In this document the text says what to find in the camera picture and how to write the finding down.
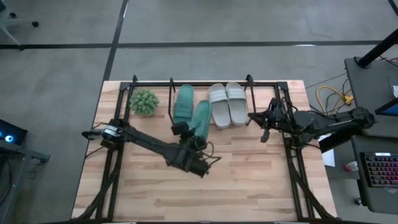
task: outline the wooden tabletop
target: wooden tabletop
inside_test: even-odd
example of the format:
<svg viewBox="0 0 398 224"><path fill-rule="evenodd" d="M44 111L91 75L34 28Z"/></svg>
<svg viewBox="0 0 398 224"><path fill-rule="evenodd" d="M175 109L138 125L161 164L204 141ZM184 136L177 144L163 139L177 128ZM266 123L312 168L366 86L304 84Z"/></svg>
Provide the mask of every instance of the wooden tabletop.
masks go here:
<svg viewBox="0 0 398 224"><path fill-rule="evenodd" d="M287 83L293 104L300 110L309 110L303 81ZM113 118L119 84L120 81L104 82L95 125ZM156 114L143 118L132 112L130 124L163 141L177 142L178 137L173 136L170 130L172 123L167 114L169 88L148 88L160 100ZM176 89L173 95L175 100L178 94ZM194 89L195 105L207 99L208 87ZM249 88L246 94L251 99ZM257 111L264 111L274 97L274 90L271 87L255 87L254 96ZM252 111L249 100L248 108ZM133 143L127 144L114 221L296 221L282 134L271 131L269 140L264 144L260 142L262 133L254 122L249 126L219 130L212 121L208 140L215 145L215 156L222 159L202 179L195 174L167 167L160 155ZM90 142L87 153L99 146L100 140ZM86 159L72 217L79 216L98 193L105 158L106 149L102 149ZM306 147L303 158L310 189L328 212L336 215L321 152L317 148ZM300 198L306 214L301 191Z"/></svg>

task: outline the concrete floor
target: concrete floor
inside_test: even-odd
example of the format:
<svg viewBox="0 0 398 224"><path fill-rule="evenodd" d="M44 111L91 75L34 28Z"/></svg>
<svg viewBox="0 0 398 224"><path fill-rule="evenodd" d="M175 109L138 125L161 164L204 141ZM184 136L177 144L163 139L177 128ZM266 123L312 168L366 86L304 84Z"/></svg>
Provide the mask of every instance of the concrete floor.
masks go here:
<svg viewBox="0 0 398 224"><path fill-rule="evenodd" d="M40 26L11 31L24 44L110 44L122 1L15 0L13 11ZM130 0L119 42L381 40L397 22L387 0ZM0 34L0 44L11 43ZM258 80L299 79L320 108L317 87L341 88L343 60L372 47L117 49L110 80L133 74L140 80L227 80L248 73ZM0 105L7 108L0 118L28 129L31 149L52 155L34 180L26 178L16 223L70 218L87 146L80 132L92 124L108 55L109 49L0 50ZM398 47L385 53L396 55ZM322 91L321 99L328 94ZM353 205L359 196L354 180L330 178L330 185L340 218L397 220Z"/></svg>

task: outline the green slide sandal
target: green slide sandal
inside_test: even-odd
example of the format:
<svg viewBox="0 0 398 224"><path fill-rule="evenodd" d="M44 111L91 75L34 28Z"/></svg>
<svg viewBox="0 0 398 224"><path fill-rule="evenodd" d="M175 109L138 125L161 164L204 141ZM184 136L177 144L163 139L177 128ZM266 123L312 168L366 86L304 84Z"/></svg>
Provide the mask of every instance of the green slide sandal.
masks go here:
<svg viewBox="0 0 398 224"><path fill-rule="evenodd" d="M174 104L173 120L177 124L181 121L190 122L193 113L193 87L182 85L178 91L177 101Z"/></svg>
<svg viewBox="0 0 398 224"><path fill-rule="evenodd" d="M195 108L192 121L189 123L190 129L195 128L195 136L202 136L207 139L211 121L211 109L212 107L207 100L202 100Z"/></svg>

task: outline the white slipper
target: white slipper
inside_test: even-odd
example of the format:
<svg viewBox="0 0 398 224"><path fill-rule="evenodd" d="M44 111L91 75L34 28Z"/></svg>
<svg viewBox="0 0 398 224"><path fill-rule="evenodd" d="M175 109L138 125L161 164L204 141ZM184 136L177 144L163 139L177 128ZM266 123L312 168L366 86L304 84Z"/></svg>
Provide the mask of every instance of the white slipper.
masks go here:
<svg viewBox="0 0 398 224"><path fill-rule="evenodd" d="M208 90L208 99L213 106L213 119L217 128L228 128L231 124L229 117L228 97L222 84L212 85Z"/></svg>
<svg viewBox="0 0 398 224"><path fill-rule="evenodd" d="M239 84L231 82L226 85L226 94L232 123L243 126L248 118L246 93Z"/></svg>

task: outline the rgb keyboard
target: rgb keyboard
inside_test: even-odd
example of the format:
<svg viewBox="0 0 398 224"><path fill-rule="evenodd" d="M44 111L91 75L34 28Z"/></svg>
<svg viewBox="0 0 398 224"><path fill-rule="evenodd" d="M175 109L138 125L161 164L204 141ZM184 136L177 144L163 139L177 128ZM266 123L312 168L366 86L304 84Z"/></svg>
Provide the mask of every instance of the rgb keyboard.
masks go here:
<svg viewBox="0 0 398 224"><path fill-rule="evenodd" d="M370 187L398 188L398 154L361 153L361 158Z"/></svg>

